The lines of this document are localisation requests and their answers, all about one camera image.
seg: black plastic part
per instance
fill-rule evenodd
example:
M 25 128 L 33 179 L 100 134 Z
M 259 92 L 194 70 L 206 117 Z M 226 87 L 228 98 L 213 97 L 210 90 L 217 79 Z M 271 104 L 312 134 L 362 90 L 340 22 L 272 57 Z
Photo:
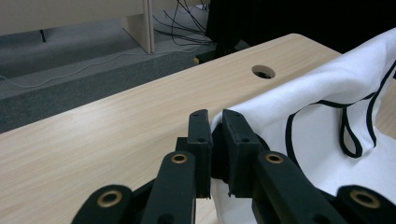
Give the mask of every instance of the black plastic part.
M 133 223 L 133 193 L 120 185 L 98 189 L 81 206 L 72 224 Z
M 240 113 L 223 110 L 222 123 L 230 163 L 229 194 L 251 198 L 255 179 L 251 163 L 262 151 L 261 142 Z
M 190 114 L 187 150 L 195 157 L 196 197 L 210 198 L 210 170 L 213 148 L 207 110 Z
M 134 222 L 131 224 L 139 224 L 142 220 L 143 214 L 145 213 L 146 204 L 149 200 L 152 187 L 154 186 L 155 179 L 149 181 L 144 186 L 133 192 L 134 195 Z
M 396 223 L 396 206 L 362 186 L 341 187 L 334 205 L 349 223 Z
M 346 223 L 287 156 L 263 151 L 253 163 L 262 191 L 281 223 Z M 260 202 L 262 196 L 253 195 L 253 199 Z
M 146 204 L 142 224 L 195 222 L 195 158 L 187 151 L 166 155 Z

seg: black cable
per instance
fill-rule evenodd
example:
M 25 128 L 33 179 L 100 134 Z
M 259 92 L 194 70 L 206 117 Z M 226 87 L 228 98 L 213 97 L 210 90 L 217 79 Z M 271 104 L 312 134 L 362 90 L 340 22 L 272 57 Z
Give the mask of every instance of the black cable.
M 171 25 L 159 21 L 159 20 L 158 20 L 157 18 L 155 18 L 154 16 L 152 16 L 152 17 L 153 17 L 154 20 L 157 21 L 159 24 L 164 25 L 164 26 L 167 26 L 167 27 L 171 27 Z M 178 30 L 183 30 L 183 31 L 192 32 L 192 33 L 195 33 L 195 34 L 198 34 L 198 35 L 201 33 L 200 31 L 196 31 L 196 30 L 189 29 L 189 28 L 184 28 L 184 27 L 174 27 L 174 28 L 175 28 L 175 29 L 178 29 Z
M 160 33 L 162 35 L 170 35 L 170 36 L 173 36 L 173 37 L 177 37 L 177 38 L 180 38 L 180 39 L 185 39 L 185 40 L 188 40 L 188 41 L 191 41 L 191 42 L 195 42 L 195 43 L 198 43 L 198 44 L 211 44 L 212 43 L 211 41 L 207 41 L 207 40 L 203 40 L 203 39 L 191 38 L 191 37 L 187 37 L 187 36 L 184 36 L 184 35 L 171 34 L 171 33 L 167 33 L 167 32 L 164 32 L 164 31 L 157 30 L 157 29 L 154 29 L 154 31 L 158 32 L 158 33 Z
M 199 30 L 195 30 L 195 29 L 192 29 L 192 28 L 183 26 L 183 25 L 179 24 L 178 22 L 176 22 L 176 16 L 177 16 L 177 12 L 179 11 L 179 7 L 183 7 L 183 8 L 187 11 L 187 13 L 191 16 L 192 21 L 195 23 L 195 25 L 197 26 L 197 28 L 198 28 Z M 160 30 L 154 29 L 155 32 L 158 32 L 159 34 L 162 34 L 162 35 L 172 36 L 172 41 L 173 41 L 176 45 L 179 45 L 179 46 L 202 45 L 202 44 L 212 44 L 212 43 L 213 43 L 213 41 L 211 41 L 211 40 L 197 39 L 197 38 L 187 37 L 187 36 L 185 36 L 185 35 L 178 35 L 178 34 L 175 34 L 174 30 L 183 30 L 183 31 L 191 32 L 191 33 L 194 33 L 194 34 L 197 34 L 197 35 L 202 35 L 202 36 L 204 36 L 204 37 L 207 38 L 207 36 L 205 36 L 205 27 L 204 27 L 203 25 L 201 25 L 201 24 L 198 22 L 198 20 L 196 20 L 196 18 L 191 14 L 190 9 L 189 9 L 188 7 L 183 6 L 183 4 L 180 3 L 179 0 L 177 0 L 176 10 L 175 10 L 175 14 L 173 15 L 173 17 L 171 17 L 170 15 L 168 15 L 168 13 L 167 13 L 165 10 L 164 10 L 163 12 L 165 13 L 165 16 L 167 16 L 167 17 L 172 21 L 172 24 L 171 24 L 171 25 L 166 24 L 166 23 L 163 23 L 163 22 L 157 20 L 157 18 L 155 18 L 154 16 L 153 16 L 153 18 L 154 18 L 154 20 L 156 20 L 159 24 L 162 24 L 162 25 L 164 25 L 164 26 L 166 26 L 166 27 L 170 27 L 170 28 L 171 28 L 171 32 L 168 33 L 168 32 L 165 32 L 165 31 L 160 31 Z M 177 43 L 177 42 L 176 42 L 176 38 L 182 39 L 182 40 L 190 41 L 190 42 L 192 42 L 192 44 L 180 44 L 180 43 Z

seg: white garment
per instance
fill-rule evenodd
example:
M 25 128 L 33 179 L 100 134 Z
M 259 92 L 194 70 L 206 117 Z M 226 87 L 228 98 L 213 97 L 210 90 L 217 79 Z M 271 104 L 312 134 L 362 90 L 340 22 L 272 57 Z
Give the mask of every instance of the white garment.
M 396 140 L 375 127 L 395 64 L 393 28 L 301 77 L 229 109 L 243 114 L 271 150 L 286 155 L 287 121 L 298 112 L 292 122 L 293 151 L 315 187 L 335 195 L 341 186 L 360 185 L 396 203 Z M 352 154 L 357 153 L 355 146 L 360 143 L 361 155 L 351 158 L 340 148 L 342 109 L 316 103 L 347 108 L 347 121 L 358 141 L 354 145 L 346 136 L 344 142 Z M 220 122 L 221 113 L 212 120 L 212 131 Z M 256 223 L 250 199 L 228 197 L 228 186 L 222 180 L 213 179 L 211 191 L 219 223 Z

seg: cable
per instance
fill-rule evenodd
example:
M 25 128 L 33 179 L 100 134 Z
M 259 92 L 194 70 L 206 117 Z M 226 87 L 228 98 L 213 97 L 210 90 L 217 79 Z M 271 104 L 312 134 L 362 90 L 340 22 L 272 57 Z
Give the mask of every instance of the cable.
M 64 75 L 64 76 L 52 77 L 52 78 L 49 78 L 49 79 L 47 79 L 46 81 L 44 81 L 44 82 L 42 82 L 42 83 L 40 83 L 40 84 L 31 85 L 31 86 L 26 86 L 26 85 L 18 84 L 18 83 L 16 83 L 16 82 L 10 80 L 10 79 L 7 78 L 7 77 L 0 76 L 0 78 L 2 78 L 3 80 L 7 81 L 7 82 L 10 83 L 11 85 L 16 86 L 16 87 L 18 87 L 18 88 L 22 88 L 22 89 L 32 89 L 32 88 L 37 88 L 37 87 L 43 86 L 43 85 L 45 85 L 45 84 L 47 84 L 47 83 L 49 83 L 49 82 L 51 82 L 52 80 L 55 80 L 55 79 L 64 78 L 64 77 L 71 77 L 71 76 L 73 76 L 73 75 L 76 75 L 76 74 L 78 74 L 78 73 L 84 71 L 84 70 L 87 69 L 87 68 L 90 68 L 90 67 L 96 66 L 96 65 L 101 65 L 101 64 L 104 64 L 104 63 L 109 63 L 109 62 L 111 62 L 111 61 L 113 61 L 113 60 L 118 59 L 119 57 L 122 57 L 122 56 L 127 56 L 127 55 L 157 55 L 157 54 L 168 54 L 168 53 L 174 53 L 174 52 L 192 53 L 192 52 L 198 50 L 198 48 L 200 48 L 201 46 L 202 46 L 202 45 L 198 46 L 198 47 L 195 48 L 195 49 L 191 49 L 191 50 L 170 50 L 170 51 L 158 52 L 158 53 L 122 53 L 122 54 L 119 54 L 119 55 L 117 55 L 117 56 L 115 56 L 115 57 L 113 57 L 113 58 L 111 58 L 111 59 L 109 59 L 109 60 L 106 60 L 106 61 L 104 61 L 104 62 L 92 63 L 92 64 L 90 64 L 90 65 L 87 65 L 87 66 L 85 66 L 85 67 L 79 69 L 77 72 L 74 72 L 74 73 L 71 73 L 71 74 L 67 74 L 67 75 Z
M 178 7 L 179 7 L 179 6 L 182 6 L 182 7 L 186 10 L 187 13 L 183 13 L 183 14 L 190 14 L 190 16 L 191 16 L 193 22 L 194 22 L 195 25 L 198 27 L 199 31 L 198 31 L 198 30 L 191 29 L 191 28 L 188 28 L 188 27 L 185 27 L 185 26 L 183 26 L 183 25 L 180 25 L 178 22 L 176 22 L 176 15 L 177 15 Z M 10 83 L 11 85 L 16 86 L 16 87 L 18 87 L 18 88 L 32 89 L 32 88 L 37 88 L 37 87 L 43 86 L 43 85 L 45 85 L 45 84 L 47 84 L 47 83 L 49 83 L 49 82 L 51 82 L 52 80 L 55 80 L 55 79 L 60 79 L 60 78 L 64 78 L 64 77 L 71 77 L 71 76 L 73 76 L 73 75 L 76 75 L 76 74 L 78 74 L 78 73 L 84 71 L 85 69 L 88 69 L 88 68 L 93 67 L 93 66 L 96 66 L 96 65 L 101 65 L 101 64 L 104 64 L 104 63 L 109 63 L 109 62 L 111 62 L 111 61 L 113 61 L 113 60 L 118 59 L 119 57 L 122 57 L 122 56 L 127 56 L 127 55 L 158 55 L 158 54 L 168 54 L 168 53 L 173 53 L 173 52 L 186 52 L 186 53 L 191 53 L 191 52 L 194 52 L 194 51 L 198 50 L 198 48 L 200 48 L 202 45 L 207 45 L 207 44 L 213 43 L 212 41 L 207 41 L 208 37 L 205 36 L 205 27 L 204 27 L 203 25 L 201 25 L 201 24 L 198 22 L 198 20 L 195 19 L 195 17 L 191 14 L 190 9 L 189 9 L 188 7 L 185 7 L 185 6 L 183 6 L 183 5 L 180 3 L 180 1 L 177 0 L 177 8 L 176 8 L 176 10 L 175 10 L 175 14 L 174 14 L 174 17 L 173 17 L 173 18 L 170 17 L 170 16 L 166 13 L 166 11 L 164 12 L 165 15 L 166 15 L 167 17 L 169 17 L 169 18 L 172 20 L 172 25 L 168 25 L 168 24 L 165 24 L 165 23 L 163 23 L 163 22 L 160 22 L 160 21 L 158 21 L 158 20 L 153 16 L 154 20 L 156 20 L 156 21 L 159 22 L 160 24 L 165 25 L 165 26 L 167 26 L 167 27 L 171 27 L 171 33 L 167 33 L 167 32 L 164 32 L 164 31 L 159 31 L 159 30 L 156 30 L 156 29 L 154 29 L 154 31 L 156 31 L 156 32 L 158 32 L 158 33 L 160 33 L 160 34 L 162 34 L 162 35 L 170 35 L 170 36 L 172 36 L 172 40 L 174 41 L 174 43 L 177 44 L 177 45 L 179 45 L 179 46 L 198 45 L 198 47 L 195 48 L 195 49 L 192 49 L 192 50 L 171 50 L 171 51 L 158 52 L 158 53 L 123 53 L 123 54 L 117 55 L 117 56 L 115 56 L 115 57 L 113 57 L 113 58 L 111 58 L 111 59 L 109 59 L 109 60 L 106 60 L 106 61 L 104 61 L 104 62 L 89 64 L 89 65 L 87 65 L 87 66 L 85 66 L 85 67 L 83 67 L 83 68 L 77 70 L 77 72 L 74 72 L 74 73 L 71 73 L 71 74 L 67 74 L 67 75 L 64 75 L 64 76 L 49 78 L 49 79 L 45 80 L 44 82 L 39 83 L 39 84 L 37 84 L 37 85 L 21 85 L 21 84 L 18 84 L 18 83 L 16 83 L 16 82 L 10 80 L 10 79 L 7 78 L 7 77 L 0 76 L 0 78 L 2 78 L 3 80 L 7 81 L 7 82 Z M 184 31 L 192 32 L 192 33 L 195 33 L 195 34 L 198 34 L 198 35 L 202 35 L 202 36 L 205 37 L 205 39 L 196 39 L 196 38 L 191 38 L 191 37 L 187 37 L 187 36 L 184 36 L 184 35 L 176 35 L 176 34 L 174 34 L 174 29 L 184 30 Z M 176 37 L 176 38 L 179 38 L 179 39 L 188 40 L 188 41 L 190 41 L 190 42 L 192 42 L 192 43 L 194 43 L 194 44 L 179 44 L 179 43 L 176 42 L 175 37 Z

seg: black trim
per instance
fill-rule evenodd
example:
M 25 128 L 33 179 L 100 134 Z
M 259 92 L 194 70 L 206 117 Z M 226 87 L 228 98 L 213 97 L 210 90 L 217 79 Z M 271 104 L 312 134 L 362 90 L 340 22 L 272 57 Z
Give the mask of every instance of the black trim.
M 368 100 L 370 98 L 372 98 L 375 95 L 375 92 L 370 93 L 369 95 L 365 96 L 364 98 L 362 98 L 359 101 L 362 100 Z M 352 158 L 358 158 L 361 156 L 362 153 L 362 147 L 361 147 L 361 143 L 359 142 L 359 139 L 356 137 L 356 135 L 352 132 L 352 129 L 349 126 L 349 122 L 347 120 L 347 107 L 356 104 L 357 102 L 353 103 L 353 104 L 339 104 L 336 102 L 331 102 L 331 101 L 326 101 L 326 100 L 320 100 L 316 103 L 310 104 L 310 105 L 326 105 L 329 107 L 333 107 L 333 108 L 339 108 L 339 109 L 343 109 L 343 120 L 341 122 L 341 128 L 340 128 L 340 136 L 339 136 L 339 140 L 340 140 L 340 146 L 341 149 L 343 149 L 343 151 L 350 157 Z M 294 148 L 293 148 L 293 143 L 292 143 L 292 123 L 294 120 L 295 115 L 300 112 L 302 109 L 300 109 L 299 111 L 297 111 L 296 113 L 292 114 L 289 116 L 288 118 L 288 122 L 286 125 L 286 131 L 285 131 L 285 144 L 286 144 L 286 151 L 288 153 L 288 157 L 301 169 L 299 163 L 297 162 L 297 158 L 296 155 L 294 153 Z M 347 129 L 347 131 L 349 132 L 349 135 L 351 136 L 353 143 L 355 145 L 355 151 L 356 154 L 352 153 L 350 150 L 347 149 L 347 146 L 345 145 L 344 142 L 341 142 L 341 140 L 344 141 L 344 131 L 345 128 Z
M 396 60 L 395 62 L 393 62 L 393 65 L 390 67 L 390 69 L 388 70 L 388 72 L 385 74 L 384 78 L 382 78 L 381 80 L 381 84 L 379 85 L 379 89 L 378 91 L 375 93 L 375 95 L 373 96 L 372 100 L 370 101 L 369 107 L 367 109 L 367 116 L 366 116 L 366 124 L 367 124 L 367 130 L 373 140 L 374 143 L 374 147 L 376 147 L 376 136 L 375 136 L 375 132 L 374 132 L 374 125 L 373 125 L 373 109 L 374 109 L 374 105 L 376 102 L 376 98 L 378 97 L 379 93 L 382 91 L 382 89 L 384 88 L 385 83 L 387 82 L 392 70 L 395 68 L 396 66 Z
M 379 93 L 382 91 L 388 78 L 390 77 L 392 70 L 395 67 L 396 67 L 396 60 L 393 63 L 393 65 L 390 67 L 388 72 L 385 74 L 385 76 L 382 78 L 378 91 L 372 92 L 369 95 L 367 95 L 366 97 L 359 100 L 359 101 L 362 101 L 362 100 L 371 99 L 368 109 L 367 109 L 366 125 L 367 125 L 367 130 L 373 140 L 374 146 L 376 146 L 376 136 L 375 136 L 374 126 L 373 126 L 373 109 L 374 109 L 375 101 L 376 101 Z M 343 150 L 343 152 L 351 158 L 358 158 L 362 154 L 361 142 L 359 141 L 358 137 L 356 137 L 356 135 L 353 133 L 353 131 L 349 125 L 348 118 L 347 118 L 347 108 L 351 105 L 356 104 L 357 102 L 355 102 L 353 104 L 338 104 L 335 102 L 320 100 L 316 103 L 310 104 L 310 105 L 321 104 L 321 105 L 327 105 L 327 106 L 334 107 L 334 108 L 343 109 L 343 111 L 342 111 L 343 114 L 342 114 L 342 119 L 341 119 L 341 127 L 340 127 L 340 133 L 339 133 L 339 142 L 340 142 L 340 146 L 341 146 L 341 149 Z M 285 142 L 286 142 L 286 150 L 288 153 L 288 157 L 290 157 L 290 159 L 293 160 L 294 163 L 301 169 L 299 163 L 297 162 L 297 158 L 294 153 L 294 148 L 293 148 L 293 143 L 292 143 L 292 123 L 293 123 L 295 115 L 299 111 L 297 111 L 296 113 L 294 113 L 288 117 L 288 122 L 286 125 L 286 131 L 285 131 Z M 352 153 L 350 150 L 348 150 L 347 145 L 345 144 L 345 138 L 344 138 L 345 130 L 348 131 L 348 133 L 355 145 L 355 153 Z
M 344 139 L 344 132 L 347 130 L 349 133 L 349 136 L 351 137 L 353 144 L 355 145 L 355 153 L 351 152 L 348 148 L 347 145 L 345 144 L 345 139 Z M 348 155 L 351 158 L 358 158 L 361 156 L 361 153 L 363 152 L 363 148 L 361 146 L 361 142 L 359 141 L 358 137 L 352 132 L 352 129 L 350 128 L 349 125 L 349 120 L 347 118 L 347 107 L 343 108 L 343 115 L 341 118 L 341 128 L 340 128 L 340 133 L 339 133 L 339 142 L 341 149 L 343 152 Z

